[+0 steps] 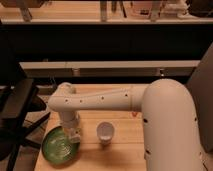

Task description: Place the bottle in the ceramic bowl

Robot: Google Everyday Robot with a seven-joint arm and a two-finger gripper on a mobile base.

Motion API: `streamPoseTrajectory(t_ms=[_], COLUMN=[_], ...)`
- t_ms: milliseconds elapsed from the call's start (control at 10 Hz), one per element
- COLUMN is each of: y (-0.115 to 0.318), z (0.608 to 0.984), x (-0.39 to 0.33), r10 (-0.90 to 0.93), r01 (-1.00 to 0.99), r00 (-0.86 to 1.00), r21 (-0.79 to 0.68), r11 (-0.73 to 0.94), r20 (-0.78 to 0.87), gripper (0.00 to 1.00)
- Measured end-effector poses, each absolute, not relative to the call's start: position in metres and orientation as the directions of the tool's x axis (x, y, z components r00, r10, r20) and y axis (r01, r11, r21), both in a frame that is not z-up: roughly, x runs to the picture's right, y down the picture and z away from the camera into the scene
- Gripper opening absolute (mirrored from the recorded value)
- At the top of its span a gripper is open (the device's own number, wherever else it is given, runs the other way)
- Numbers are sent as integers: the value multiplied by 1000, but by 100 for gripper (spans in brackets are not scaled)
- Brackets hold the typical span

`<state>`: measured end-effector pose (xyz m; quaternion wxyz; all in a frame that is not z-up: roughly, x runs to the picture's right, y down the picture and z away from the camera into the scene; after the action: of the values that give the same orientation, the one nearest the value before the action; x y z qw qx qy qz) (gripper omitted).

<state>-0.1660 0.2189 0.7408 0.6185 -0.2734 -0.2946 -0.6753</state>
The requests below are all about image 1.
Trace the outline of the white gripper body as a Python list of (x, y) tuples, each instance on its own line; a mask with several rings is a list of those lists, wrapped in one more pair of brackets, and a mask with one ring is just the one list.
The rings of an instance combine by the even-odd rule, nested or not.
[(61, 126), (71, 143), (79, 143), (81, 141), (81, 127), (78, 121), (62, 122)]

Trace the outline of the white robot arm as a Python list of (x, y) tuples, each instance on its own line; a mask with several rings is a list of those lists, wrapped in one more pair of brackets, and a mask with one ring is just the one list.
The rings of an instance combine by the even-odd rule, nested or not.
[(140, 112), (147, 171), (203, 171), (195, 104), (176, 80), (85, 94), (65, 82), (50, 96), (48, 106), (71, 137), (76, 136), (72, 130), (79, 123), (79, 110)]

